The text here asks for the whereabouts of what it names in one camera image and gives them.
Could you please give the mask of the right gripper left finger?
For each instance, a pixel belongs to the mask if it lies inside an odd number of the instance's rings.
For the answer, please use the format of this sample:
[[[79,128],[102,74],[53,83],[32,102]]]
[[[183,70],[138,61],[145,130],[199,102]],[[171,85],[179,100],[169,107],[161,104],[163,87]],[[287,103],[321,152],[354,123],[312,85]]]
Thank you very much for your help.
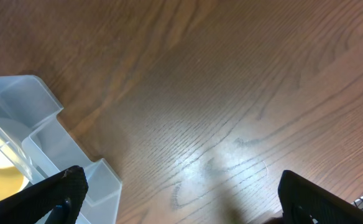
[[[83,168],[71,166],[0,201],[0,223],[75,223],[87,191]]]

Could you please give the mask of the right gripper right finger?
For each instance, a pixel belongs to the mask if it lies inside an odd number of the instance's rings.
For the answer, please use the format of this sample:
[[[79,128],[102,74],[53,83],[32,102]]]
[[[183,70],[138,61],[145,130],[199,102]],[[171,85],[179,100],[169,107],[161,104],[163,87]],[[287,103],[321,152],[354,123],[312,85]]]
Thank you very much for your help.
[[[282,172],[278,197],[287,224],[363,223],[363,210],[290,170]]]

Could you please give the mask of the yellow small bowl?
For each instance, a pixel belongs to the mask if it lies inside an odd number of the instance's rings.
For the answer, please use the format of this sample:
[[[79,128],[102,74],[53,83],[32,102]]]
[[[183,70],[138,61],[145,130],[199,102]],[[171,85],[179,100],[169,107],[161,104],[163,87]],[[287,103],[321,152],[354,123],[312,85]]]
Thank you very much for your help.
[[[29,180],[17,168],[0,169],[0,201],[23,190]]]

